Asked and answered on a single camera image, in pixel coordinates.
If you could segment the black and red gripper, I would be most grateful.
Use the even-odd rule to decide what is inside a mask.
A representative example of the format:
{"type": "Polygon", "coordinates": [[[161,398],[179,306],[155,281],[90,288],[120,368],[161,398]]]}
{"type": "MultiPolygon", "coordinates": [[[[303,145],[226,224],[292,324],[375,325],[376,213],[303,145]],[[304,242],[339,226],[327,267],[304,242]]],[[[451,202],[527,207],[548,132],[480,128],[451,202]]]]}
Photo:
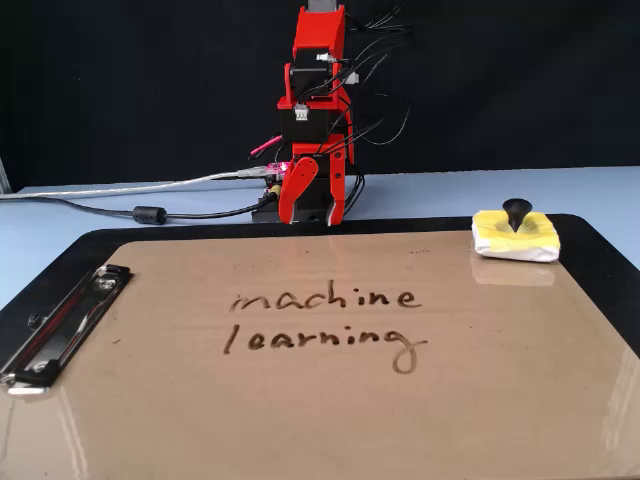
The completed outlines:
{"type": "MultiPolygon", "coordinates": [[[[295,154],[293,144],[312,144],[312,152],[321,146],[320,151],[330,149],[343,137],[354,133],[352,108],[338,110],[310,109],[306,120],[297,120],[293,109],[280,109],[281,134],[285,142],[290,144],[287,160],[291,162],[295,154]]],[[[345,153],[343,149],[331,153],[330,193],[332,201],[327,214],[327,225],[341,223],[345,207],[345,153]]],[[[309,156],[293,160],[285,174],[281,186],[278,214],[284,224],[291,224],[294,219],[295,204],[309,187],[318,173],[316,160],[309,156]]]]}

